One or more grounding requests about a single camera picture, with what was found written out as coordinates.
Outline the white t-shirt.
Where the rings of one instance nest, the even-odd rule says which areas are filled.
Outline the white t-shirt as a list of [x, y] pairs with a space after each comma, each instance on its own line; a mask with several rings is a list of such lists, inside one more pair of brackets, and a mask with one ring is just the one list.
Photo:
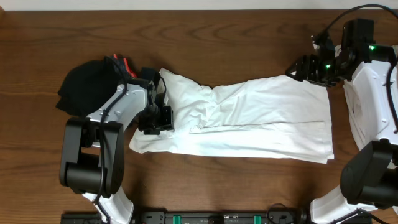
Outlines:
[[136, 152], [261, 157], [326, 163], [334, 157], [326, 88], [285, 75], [203, 86], [162, 69], [174, 129], [136, 131]]

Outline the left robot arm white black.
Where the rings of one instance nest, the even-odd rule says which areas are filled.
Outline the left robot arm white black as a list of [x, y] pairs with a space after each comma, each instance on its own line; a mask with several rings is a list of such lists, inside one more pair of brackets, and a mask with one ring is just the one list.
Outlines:
[[65, 126], [60, 182], [88, 199], [96, 213], [71, 213], [62, 223], [131, 223], [133, 203], [121, 186], [124, 176], [124, 132], [136, 119], [145, 135], [173, 130], [173, 111], [165, 105], [163, 78], [131, 79], [84, 118]]

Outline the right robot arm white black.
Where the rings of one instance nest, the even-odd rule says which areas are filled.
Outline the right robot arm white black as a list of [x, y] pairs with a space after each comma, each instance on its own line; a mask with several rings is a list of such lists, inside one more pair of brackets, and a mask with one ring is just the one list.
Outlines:
[[353, 44], [330, 58], [303, 56], [285, 74], [320, 86], [345, 83], [351, 130], [360, 151], [339, 186], [295, 215], [296, 223], [380, 222], [372, 212], [397, 208], [397, 53], [393, 46]]

